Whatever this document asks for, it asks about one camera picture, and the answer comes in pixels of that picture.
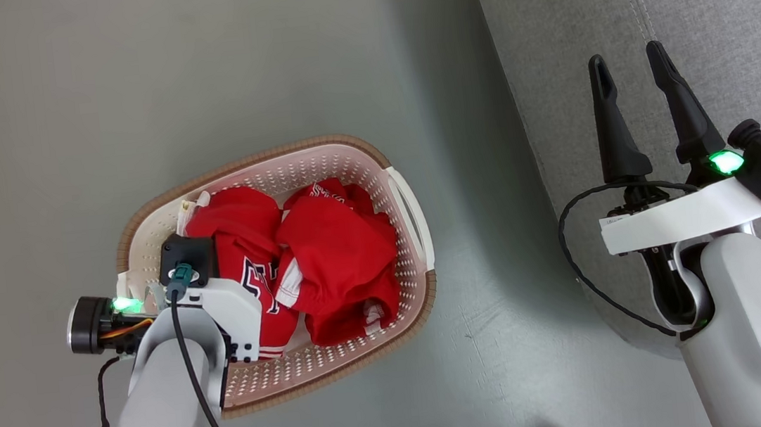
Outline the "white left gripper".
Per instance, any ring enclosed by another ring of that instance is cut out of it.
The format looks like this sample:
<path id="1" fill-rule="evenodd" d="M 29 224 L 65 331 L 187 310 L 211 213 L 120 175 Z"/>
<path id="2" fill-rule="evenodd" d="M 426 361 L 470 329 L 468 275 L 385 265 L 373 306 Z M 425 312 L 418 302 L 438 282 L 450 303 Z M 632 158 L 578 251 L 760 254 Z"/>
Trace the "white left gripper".
<path id="1" fill-rule="evenodd" d="M 73 353 L 101 355 L 111 350 L 134 355 L 147 329 L 170 302 L 165 289 L 151 285 L 143 299 L 82 296 L 68 318 L 69 348 Z M 256 299 L 229 279 L 210 279 L 206 287 L 190 287 L 178 302 L 180 312 L 200 310 L 213 320 L 226 340 L 232 362 L 257 361 L 260 311 Z"/>

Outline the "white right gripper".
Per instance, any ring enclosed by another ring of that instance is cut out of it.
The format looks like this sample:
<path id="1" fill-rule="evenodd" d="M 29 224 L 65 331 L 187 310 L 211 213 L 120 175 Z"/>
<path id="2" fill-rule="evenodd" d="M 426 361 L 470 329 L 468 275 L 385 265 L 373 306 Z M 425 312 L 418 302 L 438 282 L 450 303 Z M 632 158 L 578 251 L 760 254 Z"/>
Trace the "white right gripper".
<path id="1" fill-rule="evenodd" d="M 725 141 L 673 64 L 663 43 L 645 45 L 651 74 L 670 109 L 678 144 L 679 163 L 704 159 L 723 151 Z M 618 107 L 618 91 L 605 60 L 599 54 L 588 62 L 597 145 L 604 183 L 641 181 L 653 166 L 637 147 Z M 761 219 L 761 200 L 735 177 L 705 186 L 648 210 L 604 217 L 600 232 L 609 254 L 620 255 L 684 242 Z"/>

